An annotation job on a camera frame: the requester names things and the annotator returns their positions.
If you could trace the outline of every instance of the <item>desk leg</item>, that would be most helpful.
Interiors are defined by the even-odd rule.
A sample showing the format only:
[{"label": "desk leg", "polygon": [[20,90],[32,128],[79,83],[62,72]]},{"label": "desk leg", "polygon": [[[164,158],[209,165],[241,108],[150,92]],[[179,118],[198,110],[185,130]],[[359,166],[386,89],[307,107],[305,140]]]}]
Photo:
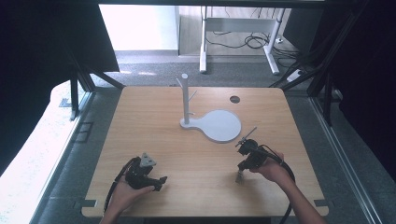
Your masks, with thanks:
[{"label": "desk leg", "polygon": [[204,15],[202,18],[202,42],[201,42],[201,52],[199,59],[199,71],[200,73],[206,72],[206,18],[207,18],[207,7],[204,9]]},{"label": "desk leg", "polygon": [[282,23],[282,18],[284,13],[285,13],[285,8],[281,8],[276,17],[276,23],[273,32],[271,33],[270,43],[267,46],[264,46],[265,55],[267,56],[268,63],[270,64],[271,70],[274,75],[279,74],[279,69],[277,68],[276,62],[274,60],[274,56],[271,54],[271,51],[272,48],[274,47],[276,36],[277,33],[279,32],[280,24]]}]

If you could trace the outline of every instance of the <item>gray floor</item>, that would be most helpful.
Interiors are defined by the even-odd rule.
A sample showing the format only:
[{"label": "gray floor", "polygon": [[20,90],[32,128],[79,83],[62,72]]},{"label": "gray floor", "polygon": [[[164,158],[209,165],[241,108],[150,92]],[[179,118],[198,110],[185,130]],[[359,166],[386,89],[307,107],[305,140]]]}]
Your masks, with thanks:
[{"label": "gray floor", "polygon": [[[202,75],[198,72],[197,57],[177,57],[172,51],[161,53],[159,56],[156,56],[155,52],[119,52],[117,55],[120,70],[123,72],[109,75],[129,86],[175,86],[175,78],[182,73],[191,76],[192,86],[209,87],[262,88],[279,78],[271,75],[268,64],[258,56],[209,57],[207,73]],[[100,218],[84,217],[80,213],[80,208],[84,203],[121,91],[100,78],[92,77],[97,85],[96,93],[84,110],[79,129],[64,153],[32,223],[99,222]],[[304,90],[308,84],[309,80],[287,91],[286,96],[327,205],[330,207],[326,219],[329,223],[374,223],[368,221],[366,210],[362,209],[367,202],[357,196],[356,187],[351,185],[350,175],[334,151],[333,140],[327,134],[329,127],[322,124],[318,116],[315,103],[320,104],[320,99],[310,99],[305,94]],[[356,171],[363,185],[363,192],[367,192],[369,203],[373,203],[379,219],[382,223],[396,223],[396,185],[370,149],[345,121],[337,104],[332,104],[333,126],[330,130],[335,132],[337,141]],[[143,221],[143,218],[122,218],[120,223]],[[273,218],[273,223],[278,221],[277,217]],[[287,223],[297,222],[294,217],[290,217]]]}]

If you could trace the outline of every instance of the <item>floor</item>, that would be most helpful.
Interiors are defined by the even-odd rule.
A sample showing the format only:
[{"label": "floor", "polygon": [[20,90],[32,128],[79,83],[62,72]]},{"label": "floor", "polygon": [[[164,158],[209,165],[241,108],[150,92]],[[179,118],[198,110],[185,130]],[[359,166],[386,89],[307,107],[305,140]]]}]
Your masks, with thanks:
[{"label": "floor", "polygon": [[[196,49],[191,51],[192,53],[179,56],[172,43],[168,45],[171,47],[166,47],[166,49],[156,47],[142,50],[128,47],[128,50],[116,50],[121,72],[108,73],[108,75],[124,85],[131,86],[174,86],[176,85],[175,75],[185,72],[192,76],[192,85],[195,86],[259,88],[267,87],[279,79],[270,73],[266,60],[261,56],[262,51],[255,50],[259,53],[246,55],[233,55],[232,53],[231,56],[213,55],[208,60],[207,74],[202,75],[198,71],[199,59]],[[278,62],[290,64],[292,59],[283,59]],[[280,67],[280,70],[285,71],[286,68]],[[92,78],[97,86],[96,92],[87,98],[83,97],[83,92],[81,93],[81,106],[85,106],[82,115],[76,122],[69,121],[70,110],[68,107],[59,107],[59,105],[67,106],[67,100],[65,100],[67,93],[64,93],[68,90],[67,83],[59,87],[59,93],[54,94],[54,99],[51,100],[53,105],[49,106],[49,109],[50,107],[56,109],[55,113],[62,118],[43,117],[40,121],[48,133],[59,129],[57,127],[66,126],[67,131],[65,132],[73,131],[73,133],[59,134],[63,136],[62,139],[56,139],[46,133],[46,139],[56,139],[54,141],[57,143],[56,146],[50,144],[50,141],[43,141],[44,134],[38,134],[36,143],[32,146],[37,150],[44,150],[40,153],[35,151],[35,154],[38,154],[38,157],[45,155],[45,159],[38,160],[37,157],[28,157],[16,165],[18,167],[16,172],[21,173],[21,167],[26,167],[26,170],[31,173],[23,172],[23,175],[17,180],[15,180],[16,173],[12,173],[12,177],[9,178],[4,178],[3,175],[0,179],[2,188],[0,190],[2,193],[0,223],[27,223],[31,216],[33,216],[31,223],[99,222],[99,218],[84,217],[80,213],[80,208],[84,206],[85,193],[105,142],[106,132],[120,97],[120,90],[98,77],[92,76]],[[329,127],[321,119],[321,100],[306,96],[304,90],[308,84],[309,80],[285,93],[319,184],[330,207],[327,220],[329,223],[396,223],[396,216],[393,212],[396,208],[394,181],[375,159],[370,148],[362,142],[344,119],[338,110],[337,101],[332,103],[332,127]],[[37,145],[37,143],[43,142],[49,147]],[[48,148],[52,147],[59,148],[59,150],[51,156],[48,153]],[[40,174],[40,169],[45,167],[45,162],[40,163],[40,161],[51,161],[51,164],[48,165],[49,170],[45,174]],[[25,198],[31,193],[32,183],[40,182],[38,181],[40,176],[42,185],[38,186],[38,193],[32,195],[31,198]],[[24,188],[22,188],[23,190],[15,188],[5,194],[4,186],[11,188],[24,186]],[[29,213],[29,206],[37,207],[37,209],[30,209]],[[143,222],[143,218],[122,218],[120,220],[120,223]],[[278,217],[274,217],[273,223],[277,222]],[[296,220],[290,217],[287,223],[296,223]]]}]

